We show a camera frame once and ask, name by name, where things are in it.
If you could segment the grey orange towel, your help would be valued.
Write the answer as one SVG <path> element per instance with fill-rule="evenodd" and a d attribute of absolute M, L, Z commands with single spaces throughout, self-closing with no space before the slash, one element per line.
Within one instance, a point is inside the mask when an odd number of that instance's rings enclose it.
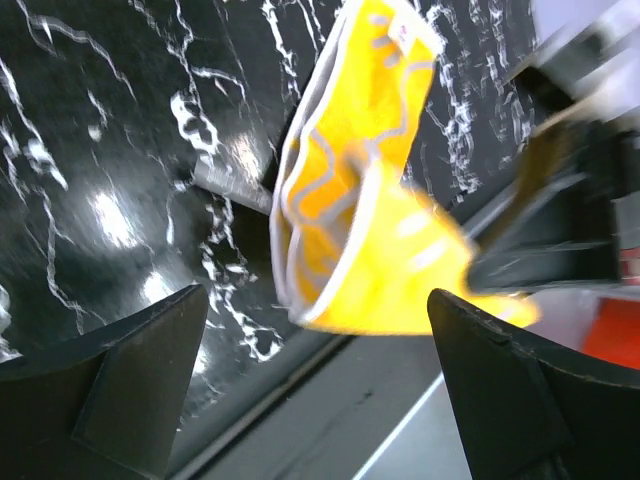
<path fill-rule="evenodd" d="M 289 319 L 349 335 L 428 335 L 444 289 L 519 327 L 535 304 L 478 295 L 475 249 L 456 221 L 402 180 L 440 37 L 405 1 L 348 1 L 285 137 L 273 192 L 273 278 Z"/>

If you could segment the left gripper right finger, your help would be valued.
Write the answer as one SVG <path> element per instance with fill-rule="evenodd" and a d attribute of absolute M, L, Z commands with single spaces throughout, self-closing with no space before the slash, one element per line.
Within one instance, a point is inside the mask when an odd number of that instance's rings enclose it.
<path fill-rule="evenodd" d="M 475 479 L 636 479 L 639 373 L 435 289 L 427 310 Z"/>

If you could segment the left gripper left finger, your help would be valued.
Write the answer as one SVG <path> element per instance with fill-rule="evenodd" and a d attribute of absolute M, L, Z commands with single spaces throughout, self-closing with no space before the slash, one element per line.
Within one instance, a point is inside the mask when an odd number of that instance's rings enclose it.
<path fill-rule="evenodd" d="M 2 478 L 163 478 L 207 310 L 190 285 L 2 363 Z"/>

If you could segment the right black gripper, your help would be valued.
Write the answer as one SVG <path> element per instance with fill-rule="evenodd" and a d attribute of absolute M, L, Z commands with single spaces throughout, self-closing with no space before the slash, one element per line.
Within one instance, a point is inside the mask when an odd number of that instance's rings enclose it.
<path fill-rule="evenodd" d="M 467 269 L 477 293 L 606 287 L 639 277 L 639 119 L 628 87 L 573 93 L 529 64 L 513 77 L 549 116 Z"/>

